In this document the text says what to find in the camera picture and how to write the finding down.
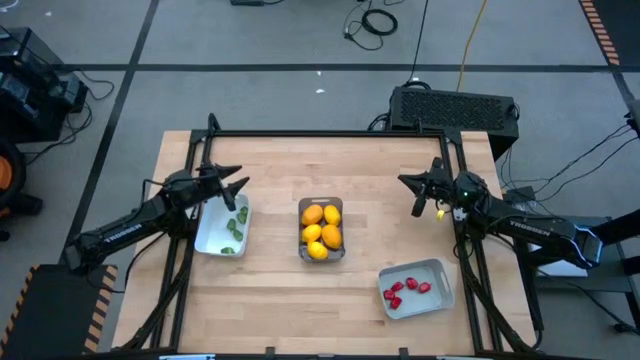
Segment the orange and black machine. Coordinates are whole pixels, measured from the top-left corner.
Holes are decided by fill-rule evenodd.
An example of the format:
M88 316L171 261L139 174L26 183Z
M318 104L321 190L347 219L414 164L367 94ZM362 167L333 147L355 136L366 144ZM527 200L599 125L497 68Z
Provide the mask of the orange and black machine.
M23 191L26 161L16 145L0 136L0 220L12 215L36 216L43 200Z

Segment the black hazard-striped mat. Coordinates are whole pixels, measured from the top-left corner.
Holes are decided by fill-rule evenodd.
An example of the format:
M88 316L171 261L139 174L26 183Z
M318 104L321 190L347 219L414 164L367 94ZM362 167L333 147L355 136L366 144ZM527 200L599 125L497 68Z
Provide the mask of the black hazard-striped mat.
M578 0L609 65L640 67L640 0Z
M87 277L64 265L29 269L0 337L0 360L45 360L94 354L118 275L103 265Z

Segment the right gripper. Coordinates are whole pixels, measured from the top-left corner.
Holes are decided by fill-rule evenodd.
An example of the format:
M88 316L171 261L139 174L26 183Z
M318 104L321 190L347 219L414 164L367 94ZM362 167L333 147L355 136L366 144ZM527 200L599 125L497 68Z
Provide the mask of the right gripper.
M454 185L451 176L444 168L443 160L435 157L429 171L420 174L401 174L398 179L404 184L409 184L409 190L416 196L411 215L420 217L429 199L434 199L437 204L451 205L454 195Z

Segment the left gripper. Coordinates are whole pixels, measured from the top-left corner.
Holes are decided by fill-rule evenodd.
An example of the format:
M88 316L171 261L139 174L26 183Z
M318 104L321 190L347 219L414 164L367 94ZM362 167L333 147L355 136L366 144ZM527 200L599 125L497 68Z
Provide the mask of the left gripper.
M198 168L205 193L210 197L220 196L229 211L235 210L235 197L249 182L250 178L244 177L228 185L225 185L223 180L241 169L241 165L224 166L212 163L203 164Z

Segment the orange toy fruit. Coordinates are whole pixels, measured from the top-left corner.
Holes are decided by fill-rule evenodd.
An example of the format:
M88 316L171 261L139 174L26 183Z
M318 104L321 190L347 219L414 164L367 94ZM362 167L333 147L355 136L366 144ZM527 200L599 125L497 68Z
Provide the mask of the orange toy fruit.
M325 246L334 250L339 249L342 246L342 233L338 226L333 224L327 224L321 231L322 241Z
M301 214L301 223L305 226L309 226L319 223L323 218L323 207L318 204L312 204L303 210Z

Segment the black metal table frame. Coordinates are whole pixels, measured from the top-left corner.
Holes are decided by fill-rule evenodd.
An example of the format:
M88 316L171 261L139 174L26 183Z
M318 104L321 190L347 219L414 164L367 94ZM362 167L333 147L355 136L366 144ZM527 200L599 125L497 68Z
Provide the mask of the black metal table frame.
M451 217L433 207L413 217L402 173L437 156L482 174L498 190L487 137L464 135L458 150L434 132L223 130L213 161L241 166L252 206L246 252L235 259L194 256L186 284L151 344L212 353L473 354L505 349L484 309L464 287ZM298 205L340 198L345 256L309 263L298 254ZM389 318L378 289L387 267L436 258L454 294L445 310Z

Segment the black computer case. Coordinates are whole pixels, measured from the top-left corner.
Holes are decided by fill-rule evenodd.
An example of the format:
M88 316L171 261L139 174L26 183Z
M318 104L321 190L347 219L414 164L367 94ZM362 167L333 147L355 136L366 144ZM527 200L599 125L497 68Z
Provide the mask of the black computer case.
M413 82L394 89L385 128L439 130L449 139L484 132L497 160L519 139L519 117L511 97L432 90Z

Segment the white plastic basket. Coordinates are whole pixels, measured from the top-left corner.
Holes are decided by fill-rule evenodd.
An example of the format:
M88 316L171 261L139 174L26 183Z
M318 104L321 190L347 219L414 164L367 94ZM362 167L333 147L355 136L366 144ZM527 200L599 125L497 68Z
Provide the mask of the white plastic basket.
M241 257L244 255L250 229L251 220L251 203L249 198L243 192L235 197L236 209L229 211L222 198L212 198L208 200L202 210L199 226L195 239L195 250L199 253L220 256L220 257ZM238 222L236 216L240 213L240 209L247 206L249 211L245 224ZM236 220L236 229L243 233L242 241L237 241L233 237L233 231L226 228L230 219ZM221 254L220 250L225 247L231 247L235 250L235 254Z
M411 290L406 285L406 279L412 277L417 280L418 287L423 282L431 284L427 293L420 293L418 287ZM402 299L398 309L390 307L391 300L385 300L383 292L391 290L396 282L402 282L404 288L394 292L395 297ZM452 308L455 305L455 295L446 276L444 266L438 259L427 259L413 263L397 265L381 270L378 274L378 288L386 315L393 320L416 316L428 312Z

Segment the black equipment cart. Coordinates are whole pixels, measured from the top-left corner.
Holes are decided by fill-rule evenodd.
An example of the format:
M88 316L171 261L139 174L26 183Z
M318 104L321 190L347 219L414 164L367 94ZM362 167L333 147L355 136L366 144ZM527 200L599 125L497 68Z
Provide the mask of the black equipment cart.
M28 27L0 25L0 136L14 143L55 141L80 112L87 85Z

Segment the grey translucent plastic basket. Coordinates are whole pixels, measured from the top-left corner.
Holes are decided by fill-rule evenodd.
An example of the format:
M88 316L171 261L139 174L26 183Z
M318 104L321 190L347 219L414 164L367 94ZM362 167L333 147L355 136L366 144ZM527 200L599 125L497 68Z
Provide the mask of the grey translucent plastic basket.
M301 214L302 214L304 209L306 209L307 207L309 207L312 204L318 204L318 205L322 206L323 210L324 210L325 206L327 206L329 204L332 204L332 205L335 205L339 209L339 211L341 213L341 222L340 222L340 225L338 227L339 227L339 229L340 229L340 231L342 233L343 243L342 243L342 246L337 250L334 250L334 249L331 249L331 248L327 247L327 249L329 251L329 256L328 256L328 258L326 260L314 260L314 259L311 259L309 257L309 255L307 254L307 244L308 243L304 243L304 242L301 241L302 230L306 227L305 225L303 225L301 223ZM343 202L342 202L342 200L337 198L337 197L308 197L308 198L303 198L303 199L301 199L299 201L298 212L299 212L299 238L300 238L300 241L298 243L299 256L302 259L304 259L305 261L307 261L307 262L315 262L315 263L335 262L335 261L338 261L338 260L342 259L344 257L344 255L345 255L345 253L346 253L345 245L344 245L344 235L343 235ZM322 228L325 225L327 225L325 220L324 220L324 218L317 224L319 224Z

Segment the black side stand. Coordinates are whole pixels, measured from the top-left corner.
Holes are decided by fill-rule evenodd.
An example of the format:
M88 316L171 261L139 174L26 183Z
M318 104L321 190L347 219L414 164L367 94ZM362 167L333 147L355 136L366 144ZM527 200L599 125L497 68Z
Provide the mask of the black side stand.
M579 290L590 300L595 299L592 295L594 292L624 294L633 324L625 322L600 302L595 305L614 320L616 332L640 335L640 301L637 299L640 288L631 281L633 275L640 275L640 255L627 257L621 246L624 240L640 239L640 209L616 219L576 217L574 220L582 225L593 225L603 241L600 265L584 273L571 276L563 274L560 272L564 264L562 261L548 263L542 259L534 244L521 238L514 240L534 329L544 329L537 292L542 289L564 289Z

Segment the white paper sheet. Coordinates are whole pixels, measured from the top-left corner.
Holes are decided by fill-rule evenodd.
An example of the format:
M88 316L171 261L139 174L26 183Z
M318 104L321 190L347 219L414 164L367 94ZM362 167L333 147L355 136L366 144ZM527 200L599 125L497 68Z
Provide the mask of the white paper sheet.
M548 251L551 255L557 253L557 248L555 245L545 245L539 246L536 244L529 243L527 248L531 254L538 251L539 249L544 249ZM577 278L586 278L588 276L588 271L577 267L576 265L566 261L566 260L558 260L553 263L548 263L545 265L539 266L535 270L535 274L539 277L542 276L553 276L553 277L577 277Z

